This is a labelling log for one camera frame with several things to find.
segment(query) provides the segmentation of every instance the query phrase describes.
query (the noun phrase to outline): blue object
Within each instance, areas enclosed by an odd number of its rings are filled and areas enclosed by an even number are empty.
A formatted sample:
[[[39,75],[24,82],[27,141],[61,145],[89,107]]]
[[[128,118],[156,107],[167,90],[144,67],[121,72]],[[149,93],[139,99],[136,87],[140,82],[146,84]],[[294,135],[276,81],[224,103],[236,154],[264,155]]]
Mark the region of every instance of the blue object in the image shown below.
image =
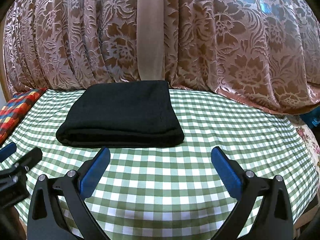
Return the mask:
[[[82,200],[92,196],[96,186],[98,185],[103,173],[110,163],[110,150],[103,148],[97,153],[97,158],[92,160],[91,167],[84,175],[79,185],[79,193]]]
[[[242,195],[242,182],[221,154],[218,147],[213,148],[211,151],[211,162],[229,192],[229,195],[239,201]]]
[[[17,146],[14,142],[9,143],[6,147],[0,150],[0,163],[8,158],[11,154],[17,151]]]
[[[310,129],[318,126],[320,123],[320,106],[313,109],[311,112],[300,115],[301,119],[308,125]]]

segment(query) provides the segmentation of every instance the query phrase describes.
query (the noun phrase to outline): green and white checkered tablecloth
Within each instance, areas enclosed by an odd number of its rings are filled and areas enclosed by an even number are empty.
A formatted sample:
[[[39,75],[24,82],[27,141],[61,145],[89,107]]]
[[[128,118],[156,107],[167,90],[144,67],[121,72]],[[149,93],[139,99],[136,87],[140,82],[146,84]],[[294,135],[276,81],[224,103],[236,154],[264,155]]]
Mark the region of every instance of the green and white checkered tablecloth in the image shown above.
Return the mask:
[[[63,176],[71,169],[77,170],[99,150],[65,147],[55,138],[68,110],[83,92],[48,90],[4,143],[13,141],[18,149],[0,164],[0,169],[9,168],[34,147],[42,149],[43,160],[28,174],[30,193],[39,175]],[[209,92],[170,90],[170,96],[185,133],[184,142],[163,149],[110,149],[110,165],[93,196],[86,199],[111,239],[211,238],[236,202],[211,164],[210,152],[215,146],[257,176],[281,174],[293,219],[297,220],[316,194],[319,176],[306,146],[286,117],[266,114]],[[63,200],[67,222],[79,235]],[[260,203],[261,198],[257,198],[241,235],[250,230]],[[29,204],[30,199],[26,199],[17,205],[25,222]]]

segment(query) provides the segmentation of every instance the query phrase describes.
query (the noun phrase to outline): pink floral curtain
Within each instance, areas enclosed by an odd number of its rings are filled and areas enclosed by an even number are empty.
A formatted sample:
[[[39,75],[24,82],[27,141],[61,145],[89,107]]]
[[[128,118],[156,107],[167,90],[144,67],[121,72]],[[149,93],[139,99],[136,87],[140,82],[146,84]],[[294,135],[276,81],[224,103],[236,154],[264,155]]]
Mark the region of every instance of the pink floral curtain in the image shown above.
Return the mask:
[[[320,25],[304,0],[163,0],[148,21],[139,8],[155,1],[16,0],[4,30],[11,93],[150,78],[273,114],[319,104]]]

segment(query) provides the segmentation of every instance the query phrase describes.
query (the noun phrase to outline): black folded cloth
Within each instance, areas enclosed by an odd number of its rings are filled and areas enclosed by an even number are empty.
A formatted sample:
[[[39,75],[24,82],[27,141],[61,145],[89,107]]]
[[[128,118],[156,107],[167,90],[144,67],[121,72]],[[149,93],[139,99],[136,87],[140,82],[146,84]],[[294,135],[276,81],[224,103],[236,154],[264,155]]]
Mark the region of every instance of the black folded cloth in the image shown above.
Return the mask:
[[[63,145],[83,148],[173,147],[184,134],[166,81],[97,84],[73,104],[56,132]]]

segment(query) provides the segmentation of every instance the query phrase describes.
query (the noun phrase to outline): red plaid cushion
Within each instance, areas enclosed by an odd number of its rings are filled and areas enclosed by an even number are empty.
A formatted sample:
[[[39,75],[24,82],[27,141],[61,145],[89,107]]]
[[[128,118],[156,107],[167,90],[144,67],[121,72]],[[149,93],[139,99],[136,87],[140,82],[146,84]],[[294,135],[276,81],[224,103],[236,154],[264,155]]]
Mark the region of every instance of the red plaid cushion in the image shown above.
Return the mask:
[[[47,88],[33,89],[18,93],[0,111],[0,144],[11,134],[34,103],[46,92]]]

